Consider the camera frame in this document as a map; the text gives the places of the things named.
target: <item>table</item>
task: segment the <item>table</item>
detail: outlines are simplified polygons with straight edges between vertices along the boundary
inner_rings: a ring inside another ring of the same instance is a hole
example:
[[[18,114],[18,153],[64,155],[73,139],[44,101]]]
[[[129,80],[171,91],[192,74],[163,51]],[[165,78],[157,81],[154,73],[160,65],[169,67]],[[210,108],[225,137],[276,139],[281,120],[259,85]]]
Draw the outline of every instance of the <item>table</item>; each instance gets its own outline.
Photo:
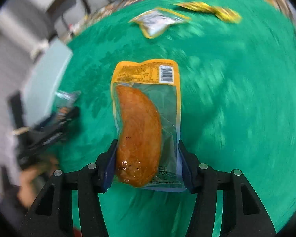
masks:
[[[284,15],[263,0],[196,0],[229,7],[239,24],[178,12],[192,21],[146,39],[128,21],[157,6],[194,0],[145,0],[88,28],[68,45],[73,57],[60,89],[81,90],[77,134],[59,156],[65,172],[95,161],[117,137],[110,81],[119,61],[165,58],[179,64],[181,139],[216,170],[239,168],[264,203],[277,231],[296,209],[296,36]],[[195,195],[139,190],[114,183],[100,195],[110,236],[184,236]],[[213,236],[218,236],[222,193]],[[79,226],[77,194],[73,219]]]

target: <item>person's hand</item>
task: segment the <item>person's hand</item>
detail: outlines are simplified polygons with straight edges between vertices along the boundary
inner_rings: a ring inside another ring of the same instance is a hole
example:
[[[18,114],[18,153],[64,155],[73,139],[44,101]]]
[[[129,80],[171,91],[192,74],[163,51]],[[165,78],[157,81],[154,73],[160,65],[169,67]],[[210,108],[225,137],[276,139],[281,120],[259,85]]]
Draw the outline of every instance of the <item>person's hand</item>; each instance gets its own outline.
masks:
[[[29,209],[37,197],[37,193],[32,181],[44,172],[51,175],[58,168],[58,161],[55,157],[50,157],[49,163],[33,165],[20,173],[20,188],[18,191],[18,199],[21,204]]]

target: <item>barcode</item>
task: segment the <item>barcode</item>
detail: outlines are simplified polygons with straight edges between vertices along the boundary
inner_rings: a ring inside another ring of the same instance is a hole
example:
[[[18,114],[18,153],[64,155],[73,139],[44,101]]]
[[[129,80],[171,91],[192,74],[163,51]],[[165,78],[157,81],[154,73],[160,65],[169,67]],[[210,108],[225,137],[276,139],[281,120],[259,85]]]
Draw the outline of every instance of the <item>barcode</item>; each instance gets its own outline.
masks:
[[[159,66],[159,83],[173,84],[173,67]]]

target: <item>clear plastic bag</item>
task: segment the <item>clear plastic bag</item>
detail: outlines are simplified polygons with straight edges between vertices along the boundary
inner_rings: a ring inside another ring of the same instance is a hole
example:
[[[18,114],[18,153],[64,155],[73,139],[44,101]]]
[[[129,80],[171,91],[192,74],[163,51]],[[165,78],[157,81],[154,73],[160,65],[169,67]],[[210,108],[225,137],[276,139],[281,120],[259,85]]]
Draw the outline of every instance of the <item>clear plastic bag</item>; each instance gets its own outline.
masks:
[[[57,91],[56,92],[56,99],[55,104],[57,108],[63,108],[66,107],[68,109],[71,109],[75,103],[75,101],[80,96],[81,91],[76,92],[63,92],[63,91]]]
[[[113,74],[111,96],[119,134],[119,180],[158,191],[185,190],[178,152],[181,94],[177,63],[122,61]]]

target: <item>snack package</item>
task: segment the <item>snack package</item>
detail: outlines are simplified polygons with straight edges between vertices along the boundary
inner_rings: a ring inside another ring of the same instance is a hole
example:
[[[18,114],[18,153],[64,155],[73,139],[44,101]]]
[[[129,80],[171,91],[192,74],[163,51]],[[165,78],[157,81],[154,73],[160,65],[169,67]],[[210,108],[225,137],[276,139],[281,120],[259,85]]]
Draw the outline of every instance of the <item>snack package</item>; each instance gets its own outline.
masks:
[[[191,11],[215,14],[220,20],[224,22],[239,23],[241,21],[241,16],[230,8],[210,6],[204,2],[183,2],[177,3],[175,5],[189,9]]]
[[[184,23],[190,19],[191,18],[175,11],[157,7],[136,16],[131,19],[129,23],[138,23],[144,36],[153,39],[165,32],[169,26]]]
[[[155,59],[121,61],[112,81],[119,134],[116,175],[134,187],[184,191],[178,152],[181,93],[178,64]]]

